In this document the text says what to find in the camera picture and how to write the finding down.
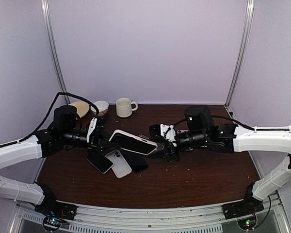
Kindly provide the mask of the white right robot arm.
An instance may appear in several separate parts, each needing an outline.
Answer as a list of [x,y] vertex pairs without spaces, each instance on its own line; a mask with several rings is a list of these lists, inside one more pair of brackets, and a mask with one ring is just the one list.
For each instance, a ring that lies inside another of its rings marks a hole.
[[184,116],[173,125],[151,125],[151,139],[168,142],[175,150],[205,147],[219,153],[274,151],[287,154],[268,175],[247,187],[239,203],[242,214],[251,213],[259,202],[291,181],[291,125],[251,127],[234,119],[230,124],[215,125],[216,116],[206,105],[190,106],[185,109]]

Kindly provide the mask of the black phone with dark case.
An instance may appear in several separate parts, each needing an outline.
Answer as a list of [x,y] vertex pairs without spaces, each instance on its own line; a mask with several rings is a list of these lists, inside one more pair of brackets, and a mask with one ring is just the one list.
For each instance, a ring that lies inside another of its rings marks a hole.
[[135,173],[140,173],[148,169],[148,163],[146,162],[145,158],[140,154],[127,152],[125,155],[125,159]]

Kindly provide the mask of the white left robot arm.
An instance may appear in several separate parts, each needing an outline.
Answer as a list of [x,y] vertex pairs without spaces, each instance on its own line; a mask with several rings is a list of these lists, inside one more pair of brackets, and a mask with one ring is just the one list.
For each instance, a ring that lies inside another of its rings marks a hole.
[[[65,146],[87,149],[87,160],[105,174],[113,163],[103,155],[110,143],[101,136],[104,122],[92,118],[88,130],[76,129],[77,109],[64,105],[54,110],[53,122],[47,129],[36,130],[30,136],[0,145],[0,170],[27,160],[47,158],[64,150]],[[43,184],[23,183],[0,175],[0,198],[40,205],[50,216],[58,214],[60,205],[50,188]]]

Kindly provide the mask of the clear magsafe phone case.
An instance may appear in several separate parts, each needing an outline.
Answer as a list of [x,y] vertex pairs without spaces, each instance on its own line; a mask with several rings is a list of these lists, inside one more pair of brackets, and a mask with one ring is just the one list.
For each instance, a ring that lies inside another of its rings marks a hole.
[[150,154],[149,154],[149,156],[151,156],[151,155],[154,155],[154,154],[156,154],[156,153],[159,153],[159,152],[161,152],[163,149],[164,149],[164,145],[162,144],[162,143],[160,143],[159,141],[158,141],[158,139],[155,139],[155,138],[153,138],[153,137],[147,137],[147,136],[145,136],[145,135],[143,135],[143,134],[140,134],[140,135],[138,135],[140,138],[142,138],[142,139],[145,139],[145,140],[148,140],[148,141],[153,141],[153,142],[155,142],[156,144],[157,144],[157,148],[155,149],[155,150],[153,150]]

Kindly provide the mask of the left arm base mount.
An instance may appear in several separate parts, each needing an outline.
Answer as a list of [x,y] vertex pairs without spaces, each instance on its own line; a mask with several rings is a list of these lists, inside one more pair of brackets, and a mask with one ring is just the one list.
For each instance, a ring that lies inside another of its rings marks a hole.
[[43,228],[50,233],[59,230],[66,220],[74,220],[77,206],[74,204],[57,201],[53,191],[45,184],[38,184],[45,196],[41,204],[34,205],[34,210],[43,214],[45,217],[42,221]]

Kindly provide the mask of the beige phone case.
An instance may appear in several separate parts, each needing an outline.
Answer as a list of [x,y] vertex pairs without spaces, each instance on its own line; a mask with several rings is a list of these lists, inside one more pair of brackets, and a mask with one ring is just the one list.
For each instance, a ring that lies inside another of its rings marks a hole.
[[113,150],[105,155],[112,163],[112,170],[119,179],[131,174],[132,168],[119,150]]

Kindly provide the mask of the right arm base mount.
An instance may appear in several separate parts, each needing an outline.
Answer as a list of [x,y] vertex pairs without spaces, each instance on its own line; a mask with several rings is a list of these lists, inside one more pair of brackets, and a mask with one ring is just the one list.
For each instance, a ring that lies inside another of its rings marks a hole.
[[253,197],[253,185],[246,188],[243,200],[222,206],[225,219],[238,218],[238,226],[245,231],[254,230],[258,226],[257,212],[264,210],[262,201]]

